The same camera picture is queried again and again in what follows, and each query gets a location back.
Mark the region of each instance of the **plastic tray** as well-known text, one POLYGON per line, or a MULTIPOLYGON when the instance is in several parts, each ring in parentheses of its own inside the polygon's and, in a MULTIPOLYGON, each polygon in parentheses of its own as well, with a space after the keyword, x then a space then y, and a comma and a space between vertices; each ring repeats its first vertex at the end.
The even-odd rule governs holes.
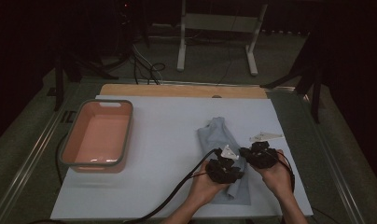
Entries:
POLYGON ((118 173, 133 120, 129 101, 89 100, 79 109, 60 161, 77 172, 118 173))

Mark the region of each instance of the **dark background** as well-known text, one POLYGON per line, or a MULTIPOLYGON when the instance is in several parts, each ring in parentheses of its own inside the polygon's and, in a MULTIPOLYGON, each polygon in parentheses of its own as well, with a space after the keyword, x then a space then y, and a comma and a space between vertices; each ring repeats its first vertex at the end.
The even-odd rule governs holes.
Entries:
MULTIPOLYGON (((96 1, 90 0, 0 0, 0 135, 41 89, 42 77, 53 68, 57 40, 62 39, 66 46, 87 59, 96 57, 102 50, 110 53, 107 43, 116 40, 106 37, 99 41, 102 39, 99 34, 116 29, 116 24, 108 22, 114 21, 115 15, 106 13, 111 1, 96 5, 96 1), (89 23, 83 4, 92 13, 104 12, 105 19, 89 23), (103 31, 91 32, 94 26, 103 31)), ((210 0, 192 1, 188 10, 209 10, 204 2, 210 0)), ((256 13, 258 4, 247 2, 237 1, 237 4, 243 8, 252 8, 246 4, 254 4, 253 13, 256 13)), ((213 7, 215 13, 236 14, 234 7, 230 12, 218 3, 213 7)), ((141 12, 148 24, 177 25, 180 4, 175 0, 144 0, 141 12)), ((239 11, 240 15, 251 13, 251 10, 239 11)), ((262 28, 268 33, 308 35, 311 32, 304 46, 307 50, 301 52, 296 65, 311 59, 325 62, 323 83, 329 86, 377 175, 377 0, 272 1, 262 28)))

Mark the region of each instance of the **white board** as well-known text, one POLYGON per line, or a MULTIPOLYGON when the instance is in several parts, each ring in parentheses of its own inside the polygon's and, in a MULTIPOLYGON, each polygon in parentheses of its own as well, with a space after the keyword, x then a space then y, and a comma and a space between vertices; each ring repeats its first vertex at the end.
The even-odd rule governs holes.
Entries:
MULTIPOLYGON (((133 103, 127 162, 118 174, 83 174, 69 169, 52 219, 129 219, 153 211, 203 157, 197 130, 223 117, 241 147, 265 133, 283 134, 271 100, 105 96, 133 103)), ((313 214, 285 138, 269 142, 284 150, 296 176, 295 196, 305 216, 313 214)), ((207 204, 194 217, 268 217, 281 210, 261 176, 248 169, 251 205, 207 204)), ((190 181, 154 217, 167 217, 186 198, 190 181)))

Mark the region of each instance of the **blue cloth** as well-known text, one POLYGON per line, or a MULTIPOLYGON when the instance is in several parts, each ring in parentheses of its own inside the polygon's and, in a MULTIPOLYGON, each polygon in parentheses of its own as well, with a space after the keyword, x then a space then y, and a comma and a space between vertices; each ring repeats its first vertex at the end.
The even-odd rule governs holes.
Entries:
MULTIPOLYGON (((227 129, 224 118, 213 118, 209 125, 200 128, 197 131, 203 155, 207 154, 214 148, 223 149, 229 145, 230 149, 239 155, 240 146, 227 129)), ((240 167, 241 171, 246 171, 246 161, 240 157, 235 161, 234 166, 240 167)), ((220 191, 211 203, 216 204, 244 204, 250 205, 249 189, 248 189, 247 173, 245 172, 242 179, 238 179, 235 183, 229 185, 225 190, 220 191)))

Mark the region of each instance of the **white metal stand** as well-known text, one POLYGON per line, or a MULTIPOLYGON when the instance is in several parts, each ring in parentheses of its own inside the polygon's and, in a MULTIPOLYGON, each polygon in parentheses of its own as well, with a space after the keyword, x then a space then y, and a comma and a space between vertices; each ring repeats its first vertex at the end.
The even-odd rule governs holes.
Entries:
POLYGON ((185 70, 186 57, 186 43, 185 34, 186 29, 199 30, 218 30, 218 31, 233 31, 253 33, 253 39, 250 45, 245 46, 247 55, 247 62, 249 63, 250 75, 256 76, 258 69, 256 67, 255 57, 253 56, 253 49, 258 40, 261 24, 265 15, 267 5, 262 5, 258 17, 237 17, 237 16, 222 16, 222 15, 208 15, 186 13, 186 0, 182 0, 182 17, 180 28, 180 47, 177 58, 177 71, 185 70))

